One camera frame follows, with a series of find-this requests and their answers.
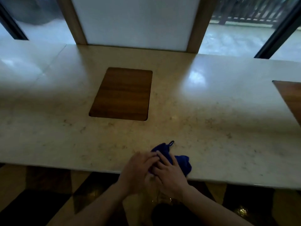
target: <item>white panel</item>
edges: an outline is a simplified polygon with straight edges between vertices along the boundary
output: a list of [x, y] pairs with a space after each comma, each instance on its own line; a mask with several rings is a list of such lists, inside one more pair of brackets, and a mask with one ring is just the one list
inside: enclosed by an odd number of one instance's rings
[[200, 0], [72, 0], [89, 44], [185, 51]]

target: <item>forearm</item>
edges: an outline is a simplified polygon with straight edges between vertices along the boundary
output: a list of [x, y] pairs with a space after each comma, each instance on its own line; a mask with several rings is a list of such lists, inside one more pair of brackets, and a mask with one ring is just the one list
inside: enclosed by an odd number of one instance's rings
[[105, 225], [117, 206], [126, 198], [126, 193], [117, 183], [110, 186], [100, 197], [79, 212], [67, 225]]
[[252, 225], [232, 211], [207, 198], [193, 186], [189, 186], [183, 192], [182, 201], [206, 225]]

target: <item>left hand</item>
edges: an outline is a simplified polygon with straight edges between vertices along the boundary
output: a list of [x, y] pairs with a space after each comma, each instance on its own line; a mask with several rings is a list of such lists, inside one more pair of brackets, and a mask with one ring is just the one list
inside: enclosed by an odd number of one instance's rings
[[144, 186], [149, 168], [159, 160], [156, 152], [135, 153], [123, 168], [116, 185], [126, 196], [138, 193]]

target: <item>wooden frame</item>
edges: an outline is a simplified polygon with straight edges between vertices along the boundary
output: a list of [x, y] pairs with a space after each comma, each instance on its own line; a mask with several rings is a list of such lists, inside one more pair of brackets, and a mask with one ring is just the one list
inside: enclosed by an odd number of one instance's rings
[[74, 9], [72, 0], [57, 0], [57, 3], [61, 8], [62, 14], [76, 44], [88, 45], [84, 31], [82, 30], [82, 26]]
[[198, 53], [218, 0], [200, 0], [186, 52]]

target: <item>right hand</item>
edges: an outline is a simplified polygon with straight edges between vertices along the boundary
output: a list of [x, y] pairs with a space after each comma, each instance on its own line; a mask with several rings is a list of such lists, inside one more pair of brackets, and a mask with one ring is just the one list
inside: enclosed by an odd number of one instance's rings
[[157, 167], [153, 168], [153, 173], [156, 175], [156, 183], [162, 193], [178, 201], [183, 201], [183, 193], [190, 188], [190, 185], [185, 178], [178, 161], [175, 156], [170, 154], [173, 165], [159, 151], [156, 152], [163, 161], [157, 162]]

